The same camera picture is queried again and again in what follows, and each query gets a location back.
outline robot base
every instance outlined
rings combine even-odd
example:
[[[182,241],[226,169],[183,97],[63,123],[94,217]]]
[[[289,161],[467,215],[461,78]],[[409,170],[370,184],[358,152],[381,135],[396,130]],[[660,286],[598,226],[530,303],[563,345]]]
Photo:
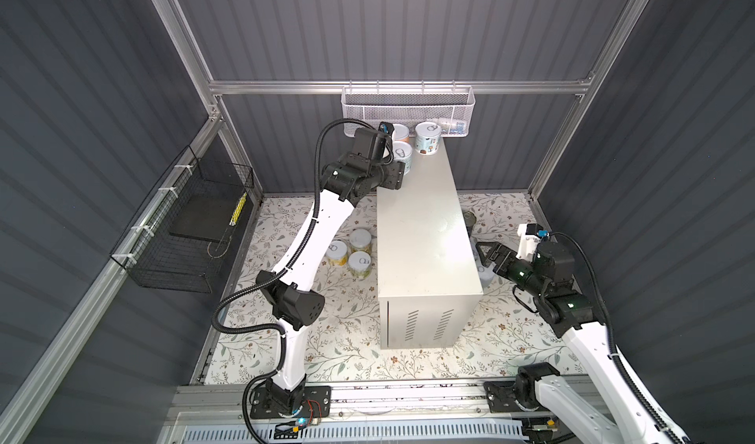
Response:
[[[249,410],[249,417],[251,419],[274,419],[274,418],[290,418],[291,416],[284,415],[286,411],[282,411],[270,396],[267,388],[262,385],[257,387],[251,394],[251,408]],[[326,418],[330,414],[330,400],[331,400],[331,388],[330,387],[304,387],[304,399],[302,400],[302,406],[300,411],[296,414],[297,417],[309,416],[309,406],[307,400],[319,403],[319,407],[313,404],[313,417],[314,418]]]

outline white can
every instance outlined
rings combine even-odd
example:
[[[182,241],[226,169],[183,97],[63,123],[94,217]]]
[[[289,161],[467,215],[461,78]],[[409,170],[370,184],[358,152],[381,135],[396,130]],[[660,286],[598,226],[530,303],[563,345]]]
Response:
[[[407,175],[411,168],[411,145],[401,141],[393,143],[393,158],[404,163],[404,175]]]
[[[438,123],[424,122],[414,128],[417,137],[414,138],[414,150],[420,154],[435,154],[440,144],[441,128]]]
[[[328,246],[326,257],[332,266],[345,265],[349,257],[349,248],[346,247],[345,242],[335,240]]]
[[[409,142],[409,128],[399,123],[393,123],[393,134],[391,135],[394,141],[401,141],[404,143]]]
[[[349,256],[349,271],[357,279],[366,279],[372,271],[372,258],[370,254],[356,251]]]
[[[477,253],[477,238],[470,236],[470,247],[472,248],[472,257],[475,262],[479,262],[479,254]]]
[[[369,231],[358,229],[349,234],[349,244],[352,252],[364,251],[372,254],[372,234]]]
[[[463,119],[436,118],[433,122],[448,131],[448,134],[467,134],[467,122]]]
[[[493,282],[493,279],[495,279],[493,267],[495,267],[493,262],[491,262],[489,266],[483,267],[482,264],[477,261],[477,275],[479,276],[479,283],[483,288],[488,288]]]

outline floor mat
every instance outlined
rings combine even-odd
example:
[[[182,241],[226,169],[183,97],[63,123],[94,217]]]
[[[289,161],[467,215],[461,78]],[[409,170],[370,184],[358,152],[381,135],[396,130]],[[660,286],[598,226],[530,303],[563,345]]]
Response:
[[[304,222],[312,197],[265,200],[249,253],[236,289],[254,284],[260,269],[285,253]],[[524,194],[459,194],[462,209],[477,215],[478,240],[497,240],[512,249],[519,244],[519,223],[534,220]],[[367,196],[339,230],[345,240],[355,228],[377,234],[375,196]],[[512,283],[501,278],[485,290],[474,314],[453,347],[381,350],[378,305],[379,260],[373,255],[372,273],[354,279],[344,267],[323,260],[313,289],[327,299],[320,318],[310,329],[305,354],[308,381],[397,380],[414,378],[469,378],[516,374],[520,365],[549,362],[563,374],[584,369],[540,317],[524,310],[512,297]],[[226,326],[241,327],[273,322],[271,307],[256,292],[231,305]],[[277,336],[272,332],[221,335],[204,380],[207,384],[245,383],[269,372],[276,362]]]

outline ventilation slot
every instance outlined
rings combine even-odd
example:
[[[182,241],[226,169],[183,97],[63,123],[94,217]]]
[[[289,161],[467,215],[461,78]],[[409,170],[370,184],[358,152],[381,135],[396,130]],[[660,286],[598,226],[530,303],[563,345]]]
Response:
[[[404,335],[404,341],[410,341],[414,337],[414,328],[417,326],[417,316],[419,316],[420,310],[412,311],[406,319],[406,334]]]
[[[373,422],[325,421],[307,427],[297,437],[275,439],[275,424],[254,423],[266,442],[401,442],[426,439],[471,439],[476,442],[500,442],[501,439],[523,438],[521,422],[503,418],[456,418],[438,420],[378,420]],[[243,424],[220,426],[186,426],[182,444],[254,444]]]
[[[434,341],[438,341],[446,333],[446,326],[448,326],[448,322],[451,321],[451,315],[453,313],[454,310],[448,310],[443,312],[443,315],[440,316],[438,327],[435,330],[435,337],[433,337]]]

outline metal frame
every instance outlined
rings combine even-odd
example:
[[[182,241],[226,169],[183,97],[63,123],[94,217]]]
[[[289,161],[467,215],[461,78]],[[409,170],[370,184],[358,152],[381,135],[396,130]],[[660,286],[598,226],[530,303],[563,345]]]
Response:
[[[545,218],[545,213],[543,213],[543,209],[538,200],[533,198],[530,194],[527,194],[527,203],[529,204],[529,209],[532,211],[534,220],[546,230],[552,231],[551,224],[548,222],[547,218]]]
[[[184,63],[184,67],[189,73],[189,77],[194,83],[194,88],[197,94],[199,94],[199,98],[202,99],[207,113],[213,114],[216,111],[220,111],[222,118],[225,120],[226,124],[221,128],[219,135],[223,146],[231,158],[231,162],[254,169],[254,165],[246,153],[244,145],[241,143],[239,132],[233,125],[233,121],[229,118],[225,105],[210,91],[209,83],[212,81],[212,73],[207,62],[204,60],[199,43],[197,43],[194,33],[192,33],[189,22],[186,20],[186,15],[184,15],[184,11],[181,9],[178,0],[152,0],[152,3],[155,5],[162,24],[168,31],[176,52],[181,62]],[[259,191],[259,195],[261,195],[263,187],[257,178],[257,171],[253,170],[253,173],[254,186],[256,187],[255,194]]]
[[[184,63],[186,71],[189,73],[195,89],[201,98],[205,109],[210,116],[204,124],[202,130],[194,139],[191,147],[194,153],[202,155],[209,147],[212,138],[220,134],[224,147],[226,147],[232,162],[252,166],[249,155],[241,143],[238,131],[233,125],[232,119],[225,108],[225,105],[218,97],[222,94],[337,94],[343,87],[354,86],[354,82],[270,82],[270,81],[251,81],[251,82],[225,82],[213,81],[212,74],[204,61],[202,52],[196,42],[189,24],[184,16],[178,0],[152,0],[155,8],[165,25],[165,29],[171,37],[172,42],[179,54],[181,61]],[[622,11],[617,25],[614,27],[609,40],[601,51],[594,67],[592,78],[589,80],[579,81],[458,81],[458,82],[356,82],[356,85],[379,88],[380,90],[390,90],[393,85],[401,85],[403,89],[408,86],[419,86],[420,90],[430,90],[433,86],[455,86],[455,85],[472,85],[478,94],[574,94],[578,95],[578,101],[569,112],[564,120],[558,136],[553,141],[548,150],[546,158],[543,160],[541,167],[532,184],[529,192],[533,196],[536,204],[537,198],[551,176],[553,169],[561,158],[568,146],[571,138],[576,132],[579,124],[594,101],[597,92],[606,79],[613,63],[619,52],[627,42],[628,36],[634,28],[639,16],[642,14],[649,0],[629,0],[627,6]],[[219,125],[218,111],[225,120],[224,125]],[[190,153],[181,157],[179,165],[185,165],[190,159]],[[177,169],[171,172],[166,179],[166,187],[171,185],[171,179],[177,177]],[[259,180],[256,180],[255,186],[260,195],[263,187]],[[166,190],[158,191],[155,199],[147,206],[144,213],[140,216],[140,222],[143,222],[154,211],[158,204],[158,199],[165,196]],[[122,244],[122,247],[128,242],[133,242],[131,237],[136,236],[133,232]],[[24,381],[24,384],[18,390],[13,400],[0,415],[0,443],[16,444],[23,442],[36,420],[41,415],[44,407],[52,398],[58,385],[68,372],[70,366],[76,360],[81,348],[88,340],[91,332],[99,323],[112,299],[118,293],[118,289],[125,281],[125,273],[118,264],[109,260],[105,268],[95,279],[88,292],[81,299],[79,305],[75,308],[72,315],[68,318],[65,325],[53,339],[52,344],[45,351],[42,358],[38,361],[33,371]],[[409,386],[407,381],[400,382],[401,386]],[[336,387],[339,383],[330,383]],[[348,383],[346,387],[357,386],[357,383]],[[387,382],[382,382],[380,386],[390,386]],[[469,385],[468,388],[474,388],[479,385]],[[207,393],[217,392],[212,387],[192,387],[193,390],[201,390]],[[231,392],[238,395],[241,388],[237,387]],[[476,400],[464,400],[462,407],[466,412],[470,412],[470,407],[475,404]],[[224,411],[228,413],[238,413],[238,397],[234,398],[231,405]],[[418,401],[418,406],[426,407],[427,401]],[[203,416],[201,410],[194,414],[198,418]],[[181,416],[175,418],[172,424],[172,430],[175,431]],[[168,438],[174,437],[175,433],[168,431]]]
[[[587,375],[566,375],[572,389],[601,413],[608,407]],[[492,414],[483,383],[514,377],[309,383],[332,387],[331,414],[324,421],[376,421],[444,418],[534,418],[549,411]],[[178,387],[158,444],[182,442],[187,426],[243,424],[239,414],[243,384]]]
[[[569,110],[569,113],[559,129],[556,139],[553,140],[540,168],[534,175],[534,179],[529,186],[529,192],[534,199],[538,199],[543,192],[543,188],[545,188],[548,179],[551,178],[553,170],[556,168],[556,164],[559,163],[561,156],[566,151],[566,147],[569,146],[571,138],[577,132],[577,128],[587,114],[587,111],[590,109],[590,105],[592,105],[595,100],[595,97],[611,71],[614,62],[616,62],[619,52],[621,52],[621,49],[627,42],[629,34],[632,33],[632,29],[634,29],[637,20],[639,20],[639,16],[643,13],[645,6],[647,6],[649,1],[650,0],[628,0],[627,5],[621,12],[618,21],[616,22],[616,26],[614,26],[614,29],[611,31],[606,45],[603,46],[603,50],[600,51],[598,60],[591,72],[592,79],[590,81],[590,88],[584,96],[577,99],[574,106]]]
[[[526,193],[527,196],[529,196],[529,192],[526,188],[512,188],[512,189],[505,189],[505,190],[480,190],[480,189],[471,189],[471,190],[456,190],[456,193],[459,195],[473,195],[475,193]],[[373,190],[366,196],[375,196],[377,192]],[[284,198],[288,196],[315,196],[314,192],[276,192],[276,193],[266,193],[265,198]]]
[[[228,295],[230,295],[233,292],[233,289],[236,287],[236,283],[239,281],[239,277],[241,276],[241,269],[244,267],[244,261],[246,260],[247,253],[249,252],[249,245],[251,244],[251,239],[254,236],[254,228],[257,226],[257,222],[260,218],[260,212],[262,212],[262,200],[263,199],[260,199],[259,203],[254,204],[254,211],[251,213],[249,221],[246,224],[244,237],[241,238],[239,251],[236,252],[236,259],[233,260],[231,273],[228,276],[228,280],[226,281],[226,286],[223,289],[221,298],[226,298]],[[210,328],[209,332],[207,333],[207,337],[204,339],[204,345],[202,346],[202,351],[199,353],[197,363],[194,366],[194,372],[191,375],[189,385],[203,384],[202,380],[204,377],[204,371],[209,365],[208,361],[212,359],[215,345],[217,344],[217,340],[220,336],[220,332],[218,332],[215,328]]]
[[[177,160],[173,170],[166,176],[161,188],[173,186],[184,167],[194,155],[201,156],[210,147],[221,126],[218,115],[212,115],[192,141],[190,148]],[[157,190],[153,199],[138,217],[136,225],[142,225],[160,205],[168,190]],[[117,252],[125,253],[136,242],[139,233],[131,230],[118,246]],[[0,415],[0,442],[20,444],[26,439],[45,406],[52,398],[71,365],[79,356],[89,336],[99,324],[113,298],[125,282],[127,274],[115,260],[108,260],[84,298],[71,313],[61,330],[26,377],[21,388]]]
[[[567,94],[583,95],[590,89],[589,79],[565,81],[231,81],[213,80],[210,91],[214,95],[341,94],[344,88],[353,91],[386,92],[449,91],[456,87],[474,88],[475,94]]]

